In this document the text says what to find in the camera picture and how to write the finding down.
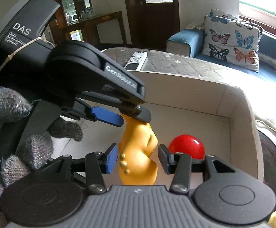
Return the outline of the grey knit gloved hand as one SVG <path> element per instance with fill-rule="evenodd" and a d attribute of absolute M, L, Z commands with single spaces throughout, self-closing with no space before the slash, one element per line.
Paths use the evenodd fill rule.
<path fill-rule="evenodd" d="M 19 121 L 28 116 L 32 108 L 32 103 L 20 93 L 0 87 L 0 121 Z M 19 146 L 16 154 L 1 160 L 0 198 L 11 184 L 46 165 L 53 154 L 53 137 L 70 138 L 80 142 L 83 139 L 83 132 L 77 123 L 59 117 L 46 131 L 30 135 L 25 143 Z"/>

